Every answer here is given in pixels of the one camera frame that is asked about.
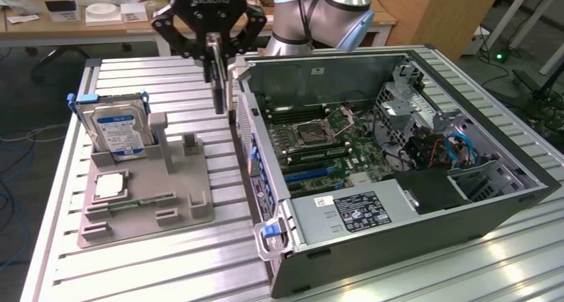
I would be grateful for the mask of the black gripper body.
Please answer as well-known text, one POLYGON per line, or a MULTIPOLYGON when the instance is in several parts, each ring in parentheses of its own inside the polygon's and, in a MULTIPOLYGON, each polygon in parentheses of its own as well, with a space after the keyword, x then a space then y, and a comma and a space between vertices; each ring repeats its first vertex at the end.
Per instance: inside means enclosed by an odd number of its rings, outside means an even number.
POLYGON ((245 0, 172 0, 173 13, 205 45, 208 33, 228 34, 247 8, 245 0))

